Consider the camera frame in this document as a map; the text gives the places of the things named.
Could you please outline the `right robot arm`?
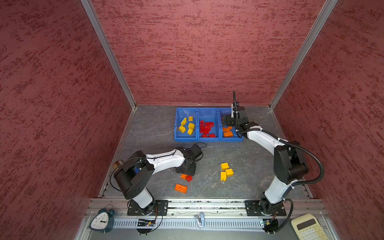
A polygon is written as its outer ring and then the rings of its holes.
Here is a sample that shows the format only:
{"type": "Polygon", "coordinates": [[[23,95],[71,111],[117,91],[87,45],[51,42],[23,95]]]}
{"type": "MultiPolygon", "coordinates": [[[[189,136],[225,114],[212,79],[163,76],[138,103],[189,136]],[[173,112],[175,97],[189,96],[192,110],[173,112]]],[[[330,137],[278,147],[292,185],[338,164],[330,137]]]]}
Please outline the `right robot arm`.
{"type": "Polygon", "coordinates": [[[231,105],[232,112],[222,117],[222,123],[233,127],[238,136],[259,144],[269,151],[273,159],[274,179],[259,202],[260,212],[270,216],[283,206],[285,196],[298,185],[311,185],[321,181],[325,168],[321,161],[310,151],[301,147],[297,141],[288,141],[277,137],[254,122],[250,122],[244,107],[237,101],[231,105]],[[301,181],[310,170],[305,154],[312,157],[319,166],[319,175],[308,181],[301,181]]]}

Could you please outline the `blue three-compartment bin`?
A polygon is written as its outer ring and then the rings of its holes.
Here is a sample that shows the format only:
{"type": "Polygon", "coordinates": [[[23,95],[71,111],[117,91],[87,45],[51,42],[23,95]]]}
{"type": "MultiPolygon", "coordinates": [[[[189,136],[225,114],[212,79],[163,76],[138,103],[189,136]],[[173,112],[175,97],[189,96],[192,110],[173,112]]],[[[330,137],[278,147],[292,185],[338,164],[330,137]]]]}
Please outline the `blue three-compartment bin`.
{"type": "Polygon", "coordinates": [[[177,108],[174,139],[177,142],[241,142],[234,127],[222,122],[230,108],[177,108]]]}

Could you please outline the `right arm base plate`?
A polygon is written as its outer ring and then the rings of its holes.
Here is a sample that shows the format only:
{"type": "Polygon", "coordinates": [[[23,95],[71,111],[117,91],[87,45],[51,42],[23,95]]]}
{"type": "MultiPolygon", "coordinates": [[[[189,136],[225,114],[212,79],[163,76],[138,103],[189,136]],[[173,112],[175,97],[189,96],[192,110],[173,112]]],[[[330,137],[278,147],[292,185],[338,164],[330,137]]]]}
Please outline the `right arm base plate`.
{"type": "Polygon", "coordinates": [[[284,217],[287,215],[283,202],[271,204],[266,199],[246,200],[245,209],[249,217],[284,217]]]}

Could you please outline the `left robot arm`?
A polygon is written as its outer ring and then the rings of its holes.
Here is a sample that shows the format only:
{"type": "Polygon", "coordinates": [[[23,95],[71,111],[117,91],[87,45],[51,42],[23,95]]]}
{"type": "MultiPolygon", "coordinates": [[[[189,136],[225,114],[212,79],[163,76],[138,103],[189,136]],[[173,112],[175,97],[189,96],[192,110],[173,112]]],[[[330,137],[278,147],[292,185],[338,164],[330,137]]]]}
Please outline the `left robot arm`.
{"type": "Polygon", "coordinates": [[[168,169],[178,174],[194,176],[197,162],[203,158],[202,148],[198,144],[190,148],[176,147],[169,152],[146,155],[135,152],[125,161],[114,163],[110,178],[114,178],[118,191],[125,199],[133,201],[139,207],[139,214],[149,215],[155,212],[156,200],[147,189],[152,175],[168,169]]]}

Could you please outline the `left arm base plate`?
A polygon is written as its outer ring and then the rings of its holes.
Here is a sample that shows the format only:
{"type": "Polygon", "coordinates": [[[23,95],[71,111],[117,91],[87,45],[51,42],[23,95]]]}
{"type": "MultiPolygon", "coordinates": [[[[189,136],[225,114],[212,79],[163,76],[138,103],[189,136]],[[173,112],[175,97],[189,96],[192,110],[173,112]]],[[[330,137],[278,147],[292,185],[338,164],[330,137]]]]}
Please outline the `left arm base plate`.
{"type": "Polygon", "coordinates": [[[134,200],[127,204],[128,216],[166,216],[168,211],[168,200],[153,200],[147,207],[141,208],[134,200]]]}

